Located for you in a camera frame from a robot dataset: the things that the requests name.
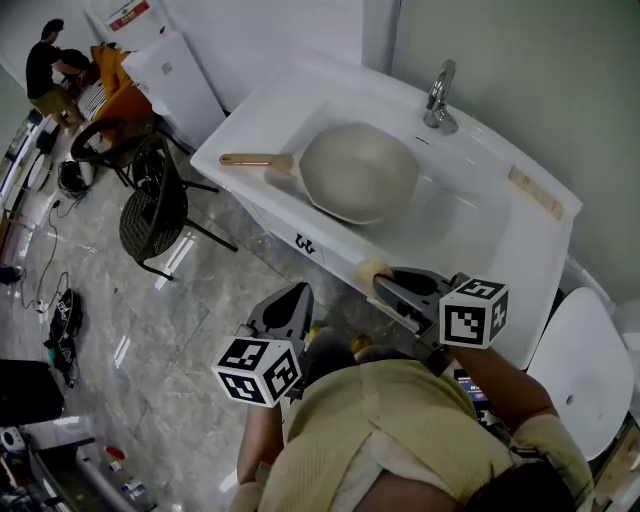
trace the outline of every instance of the beige shirt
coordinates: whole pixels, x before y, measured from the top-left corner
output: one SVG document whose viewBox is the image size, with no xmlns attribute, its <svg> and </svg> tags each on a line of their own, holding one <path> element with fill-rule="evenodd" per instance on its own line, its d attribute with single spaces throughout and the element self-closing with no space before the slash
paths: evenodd
<svg viewBox="0 0 640 512">
<path fill-rule="evenodd" d="M 266 484 L 242 485 L 230 510 L 331 510 L 374 432 L 410 452 L 461 503 L 514 465 L 508 447 L 477 423 L 453 379 L 437 378 L 416 361 L 379 361 L 334 372 L 305 390 L 289 413 L 286 445 Z M 589 467 L 558 418 L 532 418 L 513 440 L 562 465 L 576 501 L 588 500 Z"/>
</svg>

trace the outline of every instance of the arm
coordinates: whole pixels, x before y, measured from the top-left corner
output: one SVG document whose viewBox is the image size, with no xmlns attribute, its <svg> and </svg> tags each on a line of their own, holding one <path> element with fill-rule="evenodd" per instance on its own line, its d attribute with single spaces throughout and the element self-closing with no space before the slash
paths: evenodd
<svg viewBox="0 0 640 512">
<path fill-rule="evenodd" d="M 250 405 L 238 455 L 238 483 L 255 481 L 260 463 L 273 465 L 283 448 L 280 405 L 273 409 Z"/>
<path fill-rule="evenodd" d="M 53 69 L 55 69 L 56 71 L 60 71 L 60 73 L 64 75 L 79 75 L 80 73 L 82 73 L 81 69 L 69 66 L 68 64 L 62 62 L 60 59 L 53 63 Z"/>
<path fill-rule="evenodd" d="M 509 364 L 495 350 L 455 346 L 449 349 L 512 431 L 534 416 L 558 416 L 542 384 Z"/>
</svg>

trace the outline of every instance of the wicker chair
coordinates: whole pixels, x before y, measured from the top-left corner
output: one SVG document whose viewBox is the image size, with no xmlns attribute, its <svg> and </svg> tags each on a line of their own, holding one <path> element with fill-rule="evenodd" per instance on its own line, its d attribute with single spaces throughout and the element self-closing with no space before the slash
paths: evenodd
<svg viewBox="0 0 640 512">
<path fill-rule="evenodd" d="M 123 119 L 99 119 L 87 126 L 71 145 L 71 158 L 76 162 L 88 162 L 113 169 L 125 187 L 136 188 L 125 169 L 131 164 L 138 146 L 151 134 L 159 132 L 183 153 L 189 152 L 169 133 L 158 126 L 154 117 L 139 118 L 133 121 Z M 96 134 L 111 141 L 111 147 L 102 153 L 87 145 Z"/>
<path fill-rule="evenodd" d="M 163 169 L 158 176 L 156 190 L 153 190 L 150 185 L 145 185 L 145 159 L 149 158 L 161 158 L 163 161 Z M 215 193 L 218 189 L 182 180 L 163 137 L 153 134 L 144 140 L 133 159 L 132 174 L 136 185 L 141 184 L 141 186 L 127 200 L 120 216 L 120 240 L 127 253 L 143 269 L 170 281 L 173 279 L 164 272 L 148 267 L 144 262 L 169 249 L 178 239 L 185 225 L 230 251 L 238 251 L 236 246 L 210 233 L 187 217 L 189 202 L 186 189 L 188 187 Z"/>
</svg>

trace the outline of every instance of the frying pan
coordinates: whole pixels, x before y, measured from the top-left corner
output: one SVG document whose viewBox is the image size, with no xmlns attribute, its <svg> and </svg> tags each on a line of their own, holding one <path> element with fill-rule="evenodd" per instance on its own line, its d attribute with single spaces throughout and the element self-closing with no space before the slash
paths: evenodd
<svg viewBox="0 0 640 512">
<path fill-rule="evenodd" d="M 262 165 L 291 172 L 291 155 L 227 154 L 222 165 Z M 311 202 L 352 224 L 370 224 L 406 206 L 418 164 L 395 137 L 366 123 L 329 128 L 300 159 L 300 177 Z"/>
</svg>

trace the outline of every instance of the toilet seat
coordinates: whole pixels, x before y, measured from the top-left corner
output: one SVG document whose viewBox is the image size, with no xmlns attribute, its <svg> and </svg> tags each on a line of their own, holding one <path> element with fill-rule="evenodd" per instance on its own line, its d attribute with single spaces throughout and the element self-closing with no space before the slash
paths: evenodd
<svg viewBox="0 0 640 512">
<path fill-rule="evenodd" d="M 604 305 L 590 288 L 551 317 L 527 373 L 546 389 L 587 460 L 611 443 L 629 410 L 633 368 Z"/>
</svg>

